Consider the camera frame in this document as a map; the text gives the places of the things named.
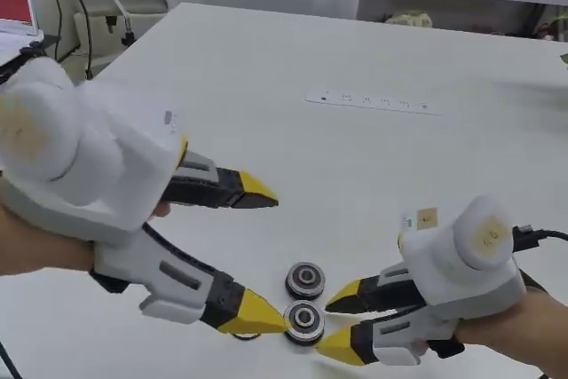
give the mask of finger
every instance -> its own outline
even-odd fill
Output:
[[[169,203],[158,203],[154,209],[154,215],[157,217],[166,217],[170,213],[171,208]]]

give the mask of laptop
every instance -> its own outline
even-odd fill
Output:
[[[20,55],[20,49],[42,41],[31,0],[0,0],[0,67]]]

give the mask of white plastic housing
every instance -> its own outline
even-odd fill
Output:
[[[97,81],[61,88],[67,84],[59,66],[41,62],[46,67],[34,60],[22,69],[26,73],[17,74],[0,99],[17,97],[29,128],[49,131],[49,137],[40,139],[33,162],[2,144],[4,178],[50,211],[127,232],[138,229],[183,153],[176,115],[163,94]]]
[[[0,95],[0,158],[7,170],[49,181],[65,174],[83,135],[74,93],[21,81]]]
[[[473,249],[474,236],[483,244],[484,227],[495,225],[494,220],[503,229],[512,228],[496,201],[480,196],[465,210],[426,210],[435,212],[431,215],[436,218],[432,225],[422,229],[420,210],[418,215],[414,211],[403,217],[399,248],[416,287],[428,304],[441,305],[485,295],[518,275],[511,253],[507,255],[510,245],[506,237],[502,239],[502,247],[494,253],[486,252],[489,256],[482,256]]]

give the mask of label sticker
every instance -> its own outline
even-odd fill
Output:
[[[473,249],[484,257],[492,257],[511,238],[510,232],[496,217],[482,222],[473,234]]]
[[[438,226],[438,208],[420,209],[416,218],[418,231],[436,228]]]

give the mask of bearing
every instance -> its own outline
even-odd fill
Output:
[[[285,336],[296,345],[312,346],[320,341],[325,329],[323,311],[310,301],[295,301],[286,311],[288,323]]]
[[[292,265],[286,276],[286,289],[295,299],[312,301],[323,293],[325,285],[323,270],[311,262]]]

